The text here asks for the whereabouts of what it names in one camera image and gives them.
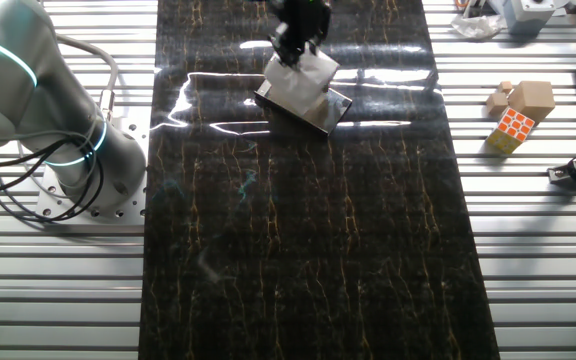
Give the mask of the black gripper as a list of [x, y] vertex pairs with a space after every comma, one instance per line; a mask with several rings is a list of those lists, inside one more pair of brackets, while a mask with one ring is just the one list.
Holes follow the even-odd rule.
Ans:
[[278, 0], [276, 16], [281, 22], [269, 41], [283, 66], [295, 67], [306, 42], [313, 56], [327, 38], [331, 7], [324, 0]]

